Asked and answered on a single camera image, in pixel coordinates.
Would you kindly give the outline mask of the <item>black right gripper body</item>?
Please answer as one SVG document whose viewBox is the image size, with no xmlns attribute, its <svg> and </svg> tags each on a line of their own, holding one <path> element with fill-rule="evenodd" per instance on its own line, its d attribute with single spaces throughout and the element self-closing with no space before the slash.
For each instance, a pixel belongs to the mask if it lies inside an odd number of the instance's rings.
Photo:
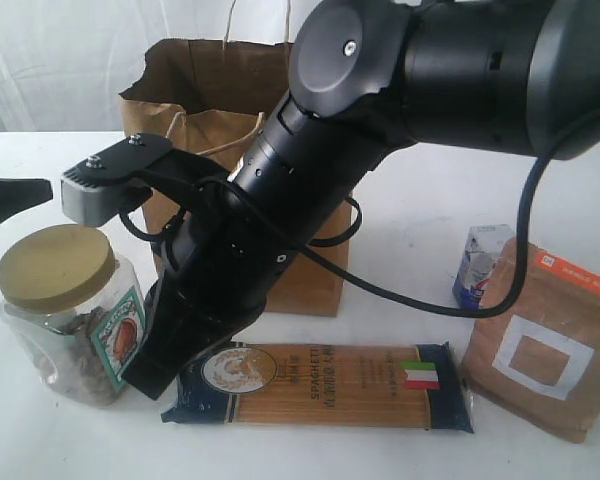
<svg viewBox="0 0 600 480">
<path fill-rule="evenodd" d="M 263 312 L 268 292 L 310 239 L 302 198 L 188 194 L 162 245 L 147 350 L 207 350 Z"/>
</svg>

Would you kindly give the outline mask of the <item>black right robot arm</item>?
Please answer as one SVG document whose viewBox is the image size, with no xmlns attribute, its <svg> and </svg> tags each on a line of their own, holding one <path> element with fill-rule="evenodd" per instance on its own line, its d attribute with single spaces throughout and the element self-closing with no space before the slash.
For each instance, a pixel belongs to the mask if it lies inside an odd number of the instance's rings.
<svg viewBox="0 0 600 480">
<path fill-rule="evenodd" d="M 124 380 L 158 398 L 186 364 L 263 312 L 323 222 L 390 153 L 418 143 L 525 155 L 518 298 L 531 206 L 549 162 L 600 141 L 600 1 L 324 1 L 291 52 L 289 88 L 233 172 L 172 150 L 133 175 L 179 212 L 151 237 L 164 269 Z"/>
</svg>

